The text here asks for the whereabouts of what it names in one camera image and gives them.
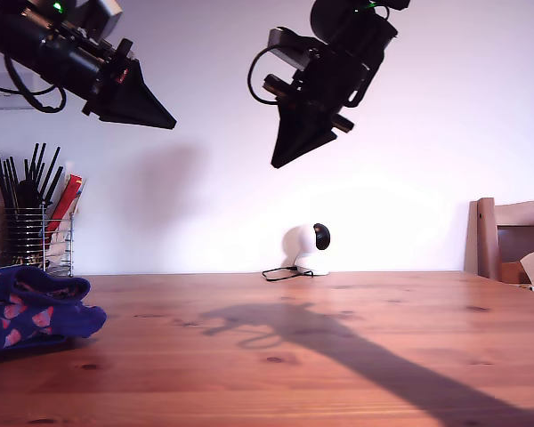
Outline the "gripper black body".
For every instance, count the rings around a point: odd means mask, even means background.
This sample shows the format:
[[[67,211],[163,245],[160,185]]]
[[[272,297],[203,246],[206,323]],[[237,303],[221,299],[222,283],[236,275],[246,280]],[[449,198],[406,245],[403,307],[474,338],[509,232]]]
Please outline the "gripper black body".
[[[117,48],[102,42],[92,45],[83,40],[56,37],[47,42],[47,81],[85,100],[86,115],[114,119],[117,95],[131,68],[128,54],[133,42],[121,40]]]
[[[311,48],[307,65],[298,69],[287,83],[269,74],[263,88],[272,93],[278,105],[288,103],[327,119],[333,129],[350,132],[354,124],[341,115],[363,99],[384,61],[384,51],[369,47],[353,54],[339,48]]]

